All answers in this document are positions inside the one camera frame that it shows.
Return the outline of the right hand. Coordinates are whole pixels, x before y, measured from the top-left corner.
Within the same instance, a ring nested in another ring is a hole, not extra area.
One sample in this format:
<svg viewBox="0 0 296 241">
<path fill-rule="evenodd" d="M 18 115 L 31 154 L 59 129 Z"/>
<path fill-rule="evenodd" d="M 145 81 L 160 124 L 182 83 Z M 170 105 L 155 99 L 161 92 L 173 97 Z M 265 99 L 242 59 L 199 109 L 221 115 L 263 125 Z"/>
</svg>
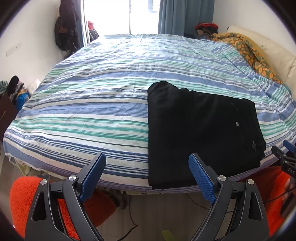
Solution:
<svg viewBox="0 0 296 241">
<path fill-rule="evenodd" d="M 285 184 L 285 191 L 286 191 L 286 194 L 283 196 L 283 199 L 287 199 L 289 195 L 292 193 L 294 196 L 296 196 L 295 181 L 292 181 L 291 178 L 289 178 Z"/>
</svg>

